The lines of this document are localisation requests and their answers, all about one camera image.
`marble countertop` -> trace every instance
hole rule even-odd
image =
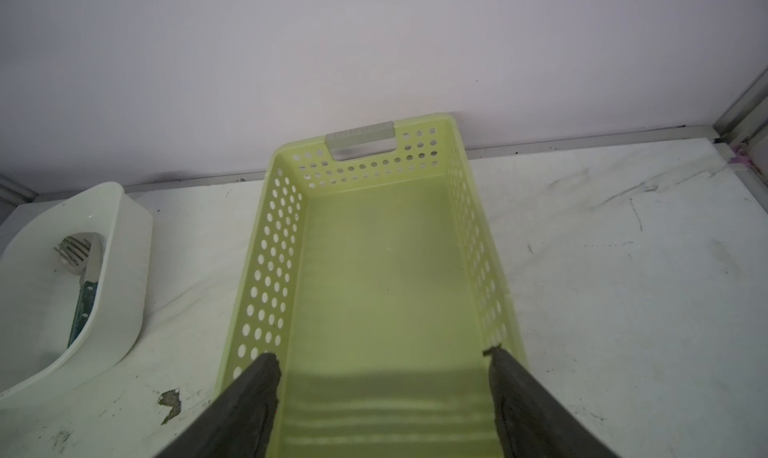
[[[625,458],[768,455],[768,215],[705,139],[471,162],[530,368]],[[130,196],[155,217],[116,366],[0,411],[0,456],[152,456],[213,398],[261,182]],[[18,207],[0,249],[55,202]],[[177,390],[181,412],[160,395]]]

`basket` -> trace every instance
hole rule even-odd
[[[453,117],[280,147],[246,258],[216,389],[278,357],[268,456],[502,454],[482,350],[525,358]]]

